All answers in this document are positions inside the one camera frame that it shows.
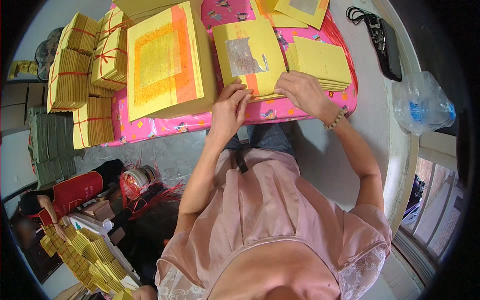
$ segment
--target red apron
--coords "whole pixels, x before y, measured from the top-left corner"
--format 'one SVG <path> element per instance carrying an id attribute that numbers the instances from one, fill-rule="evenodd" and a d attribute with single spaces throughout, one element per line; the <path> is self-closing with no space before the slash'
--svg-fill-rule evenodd
<path id="1" fill-rule="evenodd" d="M 53 186 L 52 201 L 57 220 L 83 203 L 92 200 L 102 192 L 103 179 L 95 171 L 70 178 Z M 48 211 L 44 208 L 38 214 L 29 217 L 39 217 L 43 226 L 53 224 Z"/>

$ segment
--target jeans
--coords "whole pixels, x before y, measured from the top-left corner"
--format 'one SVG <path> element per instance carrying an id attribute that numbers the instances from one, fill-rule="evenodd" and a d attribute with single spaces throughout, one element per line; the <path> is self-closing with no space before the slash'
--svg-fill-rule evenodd
<path id="1" fill-rule="evenodd" d="M 248 125 L 247 134 L 250 141 L 250 148 L 279 151 L 295 157 L 293 148 L 278 123 Z M 242 146 L 237 134 L 230 139 L 225 149 L 231 149 L 237 152 L 242 151 Z"/>

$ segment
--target pink blouse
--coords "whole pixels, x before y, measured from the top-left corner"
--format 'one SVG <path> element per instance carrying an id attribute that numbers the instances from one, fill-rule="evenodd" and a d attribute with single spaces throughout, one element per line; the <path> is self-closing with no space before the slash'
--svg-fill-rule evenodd
<path id="1" fill-rule="evenodd" d="M 251 149 L 241 174 L 231 153 L 220 156 L 210 204 L 158 260 L 158 298 L 205 300 L 237 255 L 280 240 L 310 247 L 335 277 L 341 299 L 362 296 L 390 253 L 383 212 L 369 204 L 343 211 L 300 176 L 291 155 Z"/>

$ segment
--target beaded bracelet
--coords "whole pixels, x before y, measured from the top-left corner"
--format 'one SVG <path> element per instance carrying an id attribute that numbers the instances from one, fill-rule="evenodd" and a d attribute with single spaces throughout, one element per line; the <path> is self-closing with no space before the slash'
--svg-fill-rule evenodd
<path id="1" fill-rule="evenodd" d="M 324 128 L 327 129 L 327 130 L 333 129 L 336 126 L 336 124 L 340 121 L 340 119 L 343 118 L 343 115 L 345 115 L 347 111 L 348 111 L 347 109 L 341 108 L 340 112 L 338 113 L 338 116 L 335 119 L 335 121 L 331 125 L 328 125 L 328 126 L 326 124 L 324 124 Z"/>

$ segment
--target table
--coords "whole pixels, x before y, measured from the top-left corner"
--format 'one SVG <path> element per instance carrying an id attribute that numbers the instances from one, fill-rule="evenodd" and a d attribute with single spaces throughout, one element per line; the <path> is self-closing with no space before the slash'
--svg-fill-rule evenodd
<path id="1" fill-rule="evenodd" d="M 215 1 L 204 0 L 202 4 L 202 22 L 212 36 L 212 27 L 232 22 L 242 22 L 245 20 L 254 20 L 252 7 L 249 0 L 235 1 Z M 293 42 L 293 35 L 317 39 L 320 42 L 333 44 L 323 31 L 315 28 L 276 28 L 278 43 L 285 59 L 285 51 L 288 49 L 288 43 Z M 217 77 L 217 87 L 221 91 L 223 88 L 222 75 L 214 43 L 212 43 L 214 52 L 214 64 Z M 347 116 L 350 116 L 357 107 L 357 91 L 352 83 L 342 92 L 328 92 L 327 94 L 333 102 L 340 108 L 347 107 Z M 114 128 L 115 140 L 111 143 L 102 144 L 105 147 L 120 146 L 126 143 L 135 143 L 152 138 L 164 137 L 173 134 L 193 132 L 198 130 L 207 130 L 210 128 L 212 120 L 211 112 L 205 112 L 196 115 L 189 115 L 174 119 L 152 119 L 141 118 L 133 122 L 128 122 L 127 113 L 127 89 L 115 92 L 112 99 L 112 122 Z M 261 123 L 278 123 L 295 120 L 305 120 L 311 117 L 302 110 L 293 106 L 287 98 L 279 98 L 261 102 L 250 103 L 247 106 L 244 125 Z"/>

